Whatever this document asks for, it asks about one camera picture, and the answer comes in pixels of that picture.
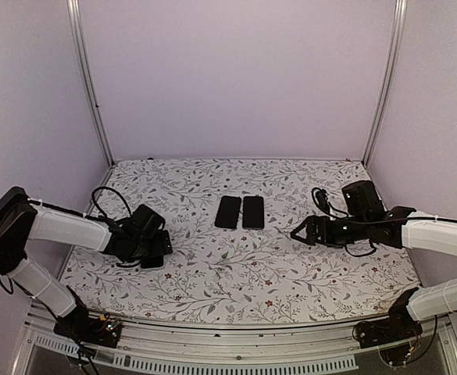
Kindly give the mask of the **black smartphone with white edge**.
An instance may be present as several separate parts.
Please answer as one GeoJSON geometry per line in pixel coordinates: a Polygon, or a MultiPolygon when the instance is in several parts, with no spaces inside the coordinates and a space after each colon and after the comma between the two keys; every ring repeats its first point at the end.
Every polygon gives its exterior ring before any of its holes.
{"type": "Polygon", "coordinates": [[[163,265],[164,257],[162,255],[146,256],[143,257],[140,261],[140,267],[143,270],[158,269],[160,267],[163,267],[163,265]]]}

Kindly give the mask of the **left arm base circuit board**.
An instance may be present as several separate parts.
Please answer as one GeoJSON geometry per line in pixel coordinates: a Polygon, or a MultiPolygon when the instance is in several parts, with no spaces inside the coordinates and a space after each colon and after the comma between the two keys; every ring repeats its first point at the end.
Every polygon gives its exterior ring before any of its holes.
{"type": "Polygon", "coordinates": [[[76,343],[89,343],[107,348],[116,348],[122,332],[122,321],[111,318],[108,313],[98,318],[91,317],[87,306],[68,287],[75,299],[75,309],[66,317],[57,317],[55,334],[72,339],[76,343]]]}

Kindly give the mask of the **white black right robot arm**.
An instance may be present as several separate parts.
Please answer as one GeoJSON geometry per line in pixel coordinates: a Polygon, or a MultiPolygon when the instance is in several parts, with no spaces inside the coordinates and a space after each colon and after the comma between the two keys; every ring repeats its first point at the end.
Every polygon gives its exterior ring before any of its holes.
{"type": "MultiPolygon", "coordinates": [[[[306,245],[346,249],[367,240],[371,247],[425,249],[457,257],[457,219],[430,215],[413,207],[384,208],[370,180],[360,180],[342,188],[348,209],[346,216],[333,215],[333,207],[323,189],[312,190],[312,200],[321,215],[307,216],[291,233],[306,245]]],[[[388,310],[382,334],[397,341],[412,323],[432,316],[457,312],[457,278],[434,287],[416,287],[403,292],[388,310]]]]}

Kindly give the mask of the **black smartphone corner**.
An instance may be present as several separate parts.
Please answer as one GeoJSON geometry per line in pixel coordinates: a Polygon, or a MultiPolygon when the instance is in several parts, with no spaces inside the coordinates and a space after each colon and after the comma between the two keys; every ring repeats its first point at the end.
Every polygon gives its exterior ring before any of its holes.
{"type": "Polygon", "coordinates": [[[215,227],[235,230],[239,213],[241,210],[241,198],[234,196],[223,196],[216,213],[215,227]]]}

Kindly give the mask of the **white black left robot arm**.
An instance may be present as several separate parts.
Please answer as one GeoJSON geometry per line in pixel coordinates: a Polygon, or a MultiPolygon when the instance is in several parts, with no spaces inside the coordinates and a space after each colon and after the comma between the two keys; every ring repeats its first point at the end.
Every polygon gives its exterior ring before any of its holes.
{"type": "Polygon", "coordinates": [[[94,333],[94,322],[77,295],[27,254],[31,241],[69,245],[116,258],[119,267],[159,268],[173,251],[166,221],[139,205],[114,220],[103,209],[98,215],[73,211],[30,197],[12,187],[0,198],[0,276],[25,289],[64,319],[78,339],[94,333]]]}

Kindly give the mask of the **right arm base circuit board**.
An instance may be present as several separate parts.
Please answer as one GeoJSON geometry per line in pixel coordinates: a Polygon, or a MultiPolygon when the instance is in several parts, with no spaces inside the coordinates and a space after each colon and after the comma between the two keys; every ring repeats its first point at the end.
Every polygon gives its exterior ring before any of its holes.
{"type": "Polygon", "coordinates": [[[389,308],[387,318],[377,323],[373,320],[360,321],[352,328],[352,338],[359,343],[360,348],[372,348],[410,338],[416,339],[413,344],[385,348],[378,352],[381,360],[392,369],[406,367],[421,360],[429,352],[437,336],[438,316],[435,316],[431,338],[425,349],[415,356],[423,341],[423,328],[420,322],[409,315],[407,306],[409,299],[418,290],[419,288],[415,287],[404,291],[389,308]]]}

